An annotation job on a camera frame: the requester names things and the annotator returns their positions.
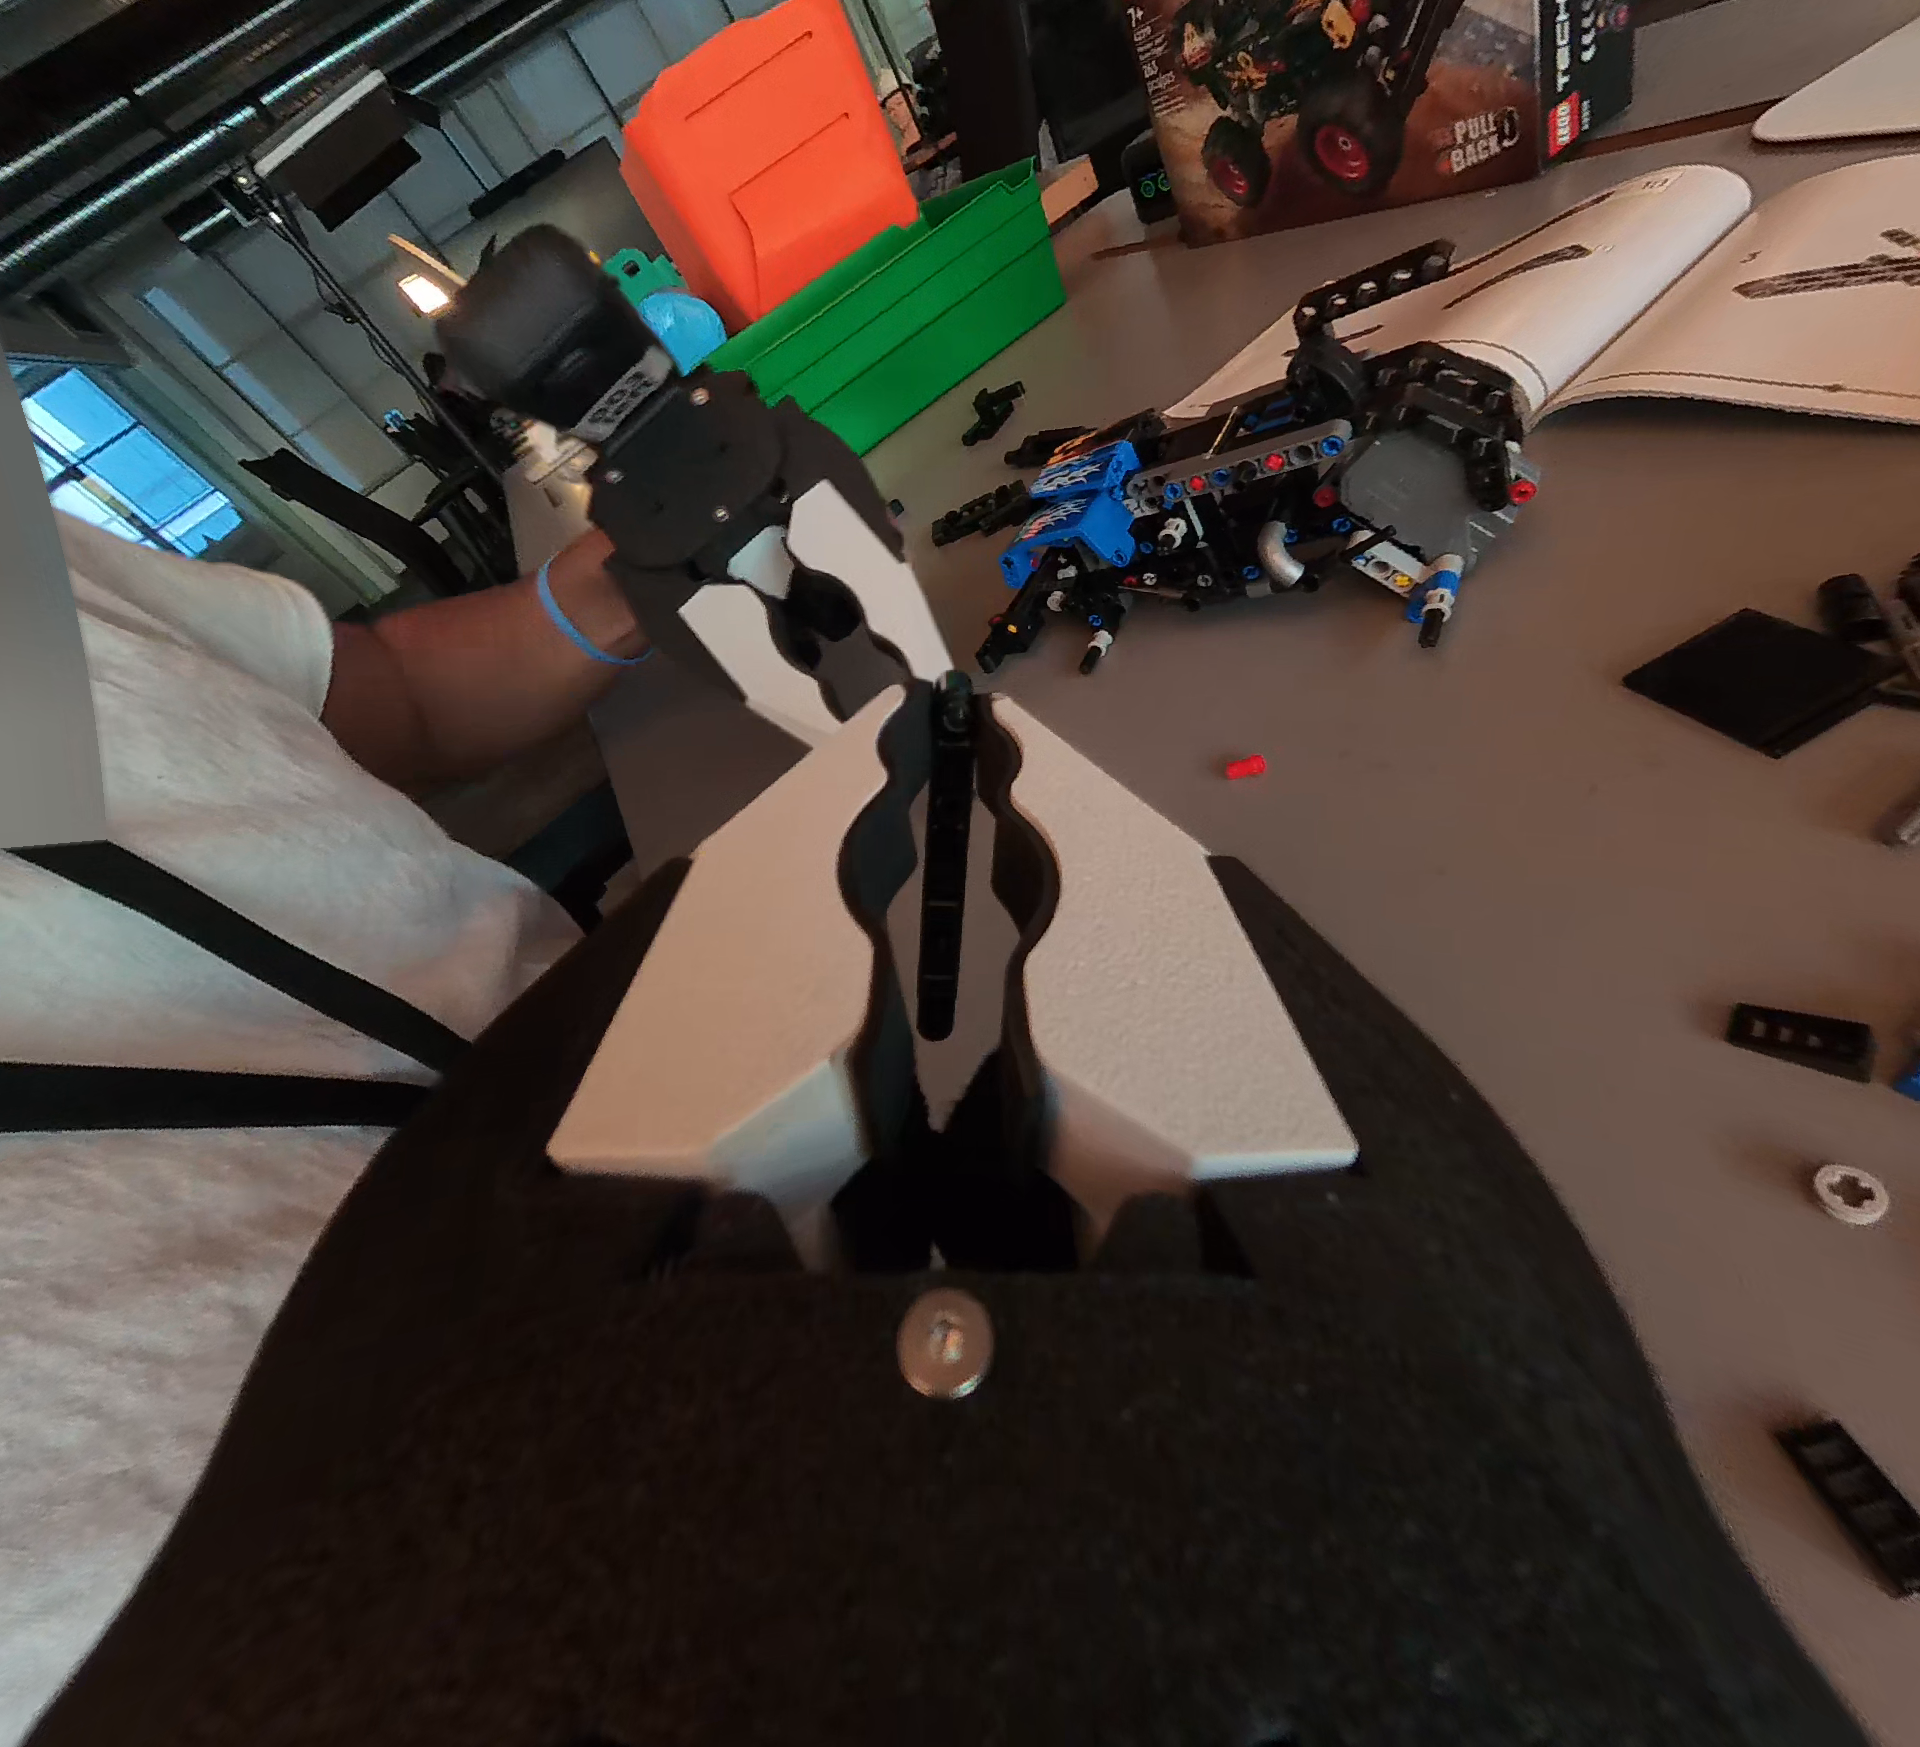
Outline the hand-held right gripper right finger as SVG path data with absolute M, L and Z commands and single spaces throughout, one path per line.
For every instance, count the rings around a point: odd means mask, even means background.
M 1017 930 L 1017 1149 L 1080 1239 L 1148 1194 L 1344 1169 L 1357 1135 L 1235 916 L 1226 866 L 1005 695 L 981 705 L 991 883 Z

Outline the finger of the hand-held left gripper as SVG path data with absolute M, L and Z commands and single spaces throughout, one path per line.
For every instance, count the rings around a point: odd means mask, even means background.
M 863 459 L 797 404 L 782 432 L 782 716 L 852 716 L 874 681 L 830 678 L 830 645 L 862 639 L 903 678 L 940 679 L 952 653 Z
M 782 606 L 751 582 L 700 584 L 679 607 L 679 620 L 743 705 L 807 748 L 874 701 L 872 686 L 838 686 L 806 668 L 777 634 Z

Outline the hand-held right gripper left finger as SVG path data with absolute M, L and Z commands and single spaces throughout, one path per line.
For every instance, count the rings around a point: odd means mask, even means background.
M 547 1140 L 557 1167 L 757 1194 L 807 1268 L 835 1257 L 830 1203 L 869 1151 L 850 1062 L 874 973 L 838 861 L 905 698 L 885 686 L 696 847 Z

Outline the long black lego beam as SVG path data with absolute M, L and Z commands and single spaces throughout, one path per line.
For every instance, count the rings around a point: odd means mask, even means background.
M 931 773 L 923 847 L 915 1030 L 931 1043 L 955 1027 L 965 949 L 973 834 L 977 703 L 973 679 L 947 673 L 931 703 Z

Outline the person's left forearm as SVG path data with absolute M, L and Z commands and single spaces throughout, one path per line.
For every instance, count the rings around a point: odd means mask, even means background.
M 603 647 L 647 641 L 613 575 L 613 542 L 589 528 L 552 582 Z M 583 657 L 543 616 L 533 575 L 455 600 L 337 623 L 323 722 L 370 775 L 410 795 L 472 781 L 580 725 L 635 669 Z

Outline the partly built lego vehicle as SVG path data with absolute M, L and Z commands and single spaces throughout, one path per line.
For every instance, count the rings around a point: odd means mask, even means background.
M 1006 526 L 1013 597 L 991 616 L 982 672 L 1079 617 L 1096 672 L 1140 600 L 1201 611 L 1310 593 L 1349 567 L 1440 644 L 1482 549 L 1538 492 L 1513 379 L 1438 342 L 1378 357 L 1333 328 L 1361 302 L 1452 274 L 1436 239 L 1301 297 L 1282 375 L 1185 420 L 1151 411 L 1103 426 L 1024 484 Z

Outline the black lego brick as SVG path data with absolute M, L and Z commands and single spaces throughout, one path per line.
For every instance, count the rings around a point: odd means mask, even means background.
M 1860 1085 L 1873 1079 L 1877 1062 L 1877 1043 L 1864 1021 L 1755 1002 L 1732 1005 L 1725 1041 L 1745 1052 Z

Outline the black square lego plate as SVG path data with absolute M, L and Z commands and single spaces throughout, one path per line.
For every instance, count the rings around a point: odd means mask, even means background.
M 1754 607 L 1654 656 L 1623 683 L 1771 759 L 1873 705 L 1898 662 Z

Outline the lego set box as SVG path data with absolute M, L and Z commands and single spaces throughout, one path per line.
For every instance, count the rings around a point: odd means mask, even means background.
M 1120 0 L 1189 245 L 1532 178 L 1634 90 L 1630 0 Z

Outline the black grey lego piece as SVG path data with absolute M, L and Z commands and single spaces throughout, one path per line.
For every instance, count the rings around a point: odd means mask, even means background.
M 1886 644 L 1918 678 L 1918 560 L 1909 560 L 1881 600 L 1860 574 L 1824 580 L 1813 595 L 1821 629 L 1852 644 Z

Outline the lego instruction booklet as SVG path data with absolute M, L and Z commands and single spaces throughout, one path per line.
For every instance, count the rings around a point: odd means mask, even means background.
M 1506 373 L 1526 426 L 1612 398 L 1918 420 L 1918 161 L 1757 200 L 1728 168 L 1634 175 L 1333 333 L 1438 342 Z

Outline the black studded lego plate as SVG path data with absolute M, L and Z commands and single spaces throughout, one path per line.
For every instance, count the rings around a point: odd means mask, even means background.
M 1774 1440 L 1897 1598 L 1918 1595 L 1918 1511 L 1836 1419 L 1781 1426 Z

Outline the blue wristband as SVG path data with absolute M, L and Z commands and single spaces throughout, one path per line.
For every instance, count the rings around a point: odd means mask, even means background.
M 585 629 L 581 629 L 577 621 L 566 611 L 554 588 L 554 567 L 559 560 L 563 560 L 563 554 L 556 554 L 549 560 L 543 560 L 533 575 L 539 607 L 543 616 L 547 617 L 547 621 L 554 625 L 554 629 L 567 644 L 572 644 L 583 657 L 596 664 L 613 665 L 619 669 L 630 669 L 630 668 L 636 668 L 638 664 L 644 664 L 653 656 L 651 644 L 643 641 L 640 649 L 635 653 L 619 653 L 619 651 L 607 649 Z

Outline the green plastic bin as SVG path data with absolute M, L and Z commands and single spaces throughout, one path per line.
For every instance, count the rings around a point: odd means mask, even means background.
M 709 363 L 796 400 L 856 453 L 894 434 L 1067 302 L 1033 158 L 925 202 Z

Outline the orange plastic bin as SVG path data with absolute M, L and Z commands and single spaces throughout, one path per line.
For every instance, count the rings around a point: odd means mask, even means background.
M 842 0 L 783 0 L 664 68 L 623 175 L 732 333 L 920 217 Z

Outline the black studio softbox light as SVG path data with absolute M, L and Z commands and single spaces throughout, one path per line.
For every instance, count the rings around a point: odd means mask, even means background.
M 443 126 L 440 108 L 362 73 L 304 108 L 249 156 L 276 194 L 292 194 L 332 232 L 419 164 L 416 126 Z

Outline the black desk chair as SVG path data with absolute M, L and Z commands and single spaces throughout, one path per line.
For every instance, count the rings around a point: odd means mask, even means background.
M 1034 158 L 1041 115 L 1021 0 L 931 0 L 931 12 L 962 178 Z

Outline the wooden white book stand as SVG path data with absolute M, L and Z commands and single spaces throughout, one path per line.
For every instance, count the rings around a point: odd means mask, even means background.
M 1815 147 L 1918 134 L 1920 19 L 1889 32 L 1860 54 L 1774 102 L 1751 125 L 1763 147 Z

